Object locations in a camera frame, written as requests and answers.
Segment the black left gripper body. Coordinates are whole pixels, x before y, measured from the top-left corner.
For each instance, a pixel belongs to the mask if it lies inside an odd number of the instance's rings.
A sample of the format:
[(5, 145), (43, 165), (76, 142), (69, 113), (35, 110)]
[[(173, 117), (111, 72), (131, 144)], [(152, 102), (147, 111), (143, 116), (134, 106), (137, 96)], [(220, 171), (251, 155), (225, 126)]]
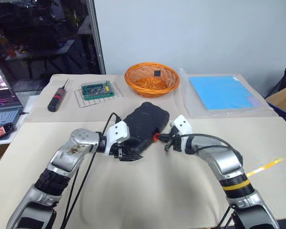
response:
[(115, 159), (123, 161), (124, 158), (124, 143), (115, 143), (111, 146), (109, 155), (112, 155)]

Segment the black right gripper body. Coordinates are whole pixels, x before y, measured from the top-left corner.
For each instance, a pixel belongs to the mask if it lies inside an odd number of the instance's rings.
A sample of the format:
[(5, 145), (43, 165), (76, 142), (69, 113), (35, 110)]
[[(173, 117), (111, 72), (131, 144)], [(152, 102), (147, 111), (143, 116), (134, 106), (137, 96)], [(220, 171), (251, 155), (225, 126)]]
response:
[(176, 127), (172, 127), (171, 128), (171, 131), (169, 132), (170, 135), (172, 135), (174, 138), (172, 139), (173, 140), (173, 144), (172, 144), (172, 148), (174, 151), (177, 151), (177, 152), (181, 152), (181, 137), (180, 137), (180, 134), (179, 134), (179, 130), (176, 128)]

